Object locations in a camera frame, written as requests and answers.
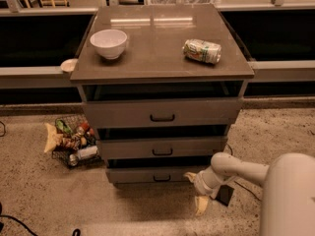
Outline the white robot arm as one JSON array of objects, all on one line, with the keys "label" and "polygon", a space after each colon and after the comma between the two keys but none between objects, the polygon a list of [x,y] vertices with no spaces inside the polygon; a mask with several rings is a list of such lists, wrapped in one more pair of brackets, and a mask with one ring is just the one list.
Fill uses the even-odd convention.
[{"label": "white robot arm", "polygon": [[197,196],[197,215],[220,187],[237,179],[263,189],[259,236],[315,236],[315,157],[285,153],[271,164],[243,161],[225,152],[216,153],[211,165],[197,173],[186,172]]}]

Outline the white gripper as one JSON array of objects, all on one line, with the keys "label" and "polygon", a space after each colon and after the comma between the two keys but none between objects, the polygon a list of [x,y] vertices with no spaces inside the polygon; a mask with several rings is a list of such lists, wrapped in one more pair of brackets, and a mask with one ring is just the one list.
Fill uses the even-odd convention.
[{"label": "white gripper", "polygon": [[212,168],[200,171],[199,173],[186,172],[184,174],[200,196],[195,197],[195,214],[201,216],[205,213],[209,199],[215,198],[224,184],[225,178],[214,172]]}]

